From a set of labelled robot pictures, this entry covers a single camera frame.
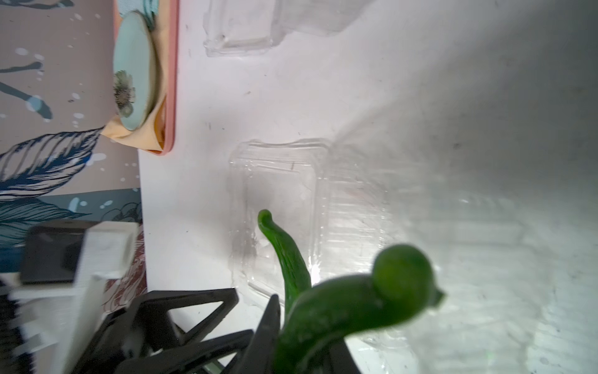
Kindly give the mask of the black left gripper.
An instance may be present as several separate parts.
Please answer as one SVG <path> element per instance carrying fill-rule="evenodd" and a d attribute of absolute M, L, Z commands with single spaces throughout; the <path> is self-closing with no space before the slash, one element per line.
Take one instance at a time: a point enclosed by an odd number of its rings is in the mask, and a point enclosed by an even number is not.
<path fill-rule="evenodd" d="M 180 334 L 175 329 L 170 310 L 213 303 L 218 307 L 190 331 Z M 238 294 L 233 288 L 151 291 L 134 299 L 129 308 L 119 309 L 104 319 L 70 373 L 195 372 L 249 346 L 253 330 L 202 341 L 237 304 Z M 149 345 L 182 347 L 146 357 Z"/>

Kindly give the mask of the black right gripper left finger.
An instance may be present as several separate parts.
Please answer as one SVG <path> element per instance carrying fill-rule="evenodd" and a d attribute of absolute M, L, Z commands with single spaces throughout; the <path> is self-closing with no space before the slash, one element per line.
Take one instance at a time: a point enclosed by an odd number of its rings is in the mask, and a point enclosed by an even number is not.
<path fill-rule="evenodd" d="M 262 319 L 235 365 L 233 373 L 273 373 L 273 357 L 280 333 L 281 311 L 278 295 L 270 297 Z"/>

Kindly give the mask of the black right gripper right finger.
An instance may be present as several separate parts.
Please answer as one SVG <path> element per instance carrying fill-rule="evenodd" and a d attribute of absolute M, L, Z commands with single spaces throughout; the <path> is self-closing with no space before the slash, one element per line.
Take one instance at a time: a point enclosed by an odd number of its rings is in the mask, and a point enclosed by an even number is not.
<path fill-rule="evenodd" d="M 331 374 L 361 374 L 344 340 L 330 346 L 329 368 Z"/>

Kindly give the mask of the green pepper bunch container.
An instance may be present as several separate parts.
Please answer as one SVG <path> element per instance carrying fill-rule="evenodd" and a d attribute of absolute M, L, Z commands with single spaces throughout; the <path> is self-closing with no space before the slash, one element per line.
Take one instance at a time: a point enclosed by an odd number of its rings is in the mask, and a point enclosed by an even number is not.
<path fill-rule="evenodd" d="M 317 285 L 293 238 L 260 210 L 258 226 L 273 246 L 285 292 L 285 321 L 274 351 L 276 373 L 306 373 L 315 358 L 345 337 L 404 324 L 437 308 L 445 292 L 423 251 L 396 244 L 375 257 L 367 274 L 349 274 Z"/>

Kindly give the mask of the clear clamshell container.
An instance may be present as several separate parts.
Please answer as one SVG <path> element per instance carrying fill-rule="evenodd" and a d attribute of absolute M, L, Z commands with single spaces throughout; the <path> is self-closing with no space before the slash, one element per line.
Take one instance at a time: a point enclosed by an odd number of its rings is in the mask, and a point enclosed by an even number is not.
<path fill-rule="evenodd" d="M 369 1 L 212 1 L 204 16 L 210 58 L 260 54 L 292 33 L 339 34 Z"/>
<path fill-rule="evenodd" d="M 284 293 L 277 255 L 259 230 L 266 209 L 296 241 L 313 283 L 364 273 L 384 247 L 407 239 L 403 201 L 425 178 L 405 163 L 370 160 L 324 140 L 241 143 L 230 157 L 230 270 L 245 304 Z"/>

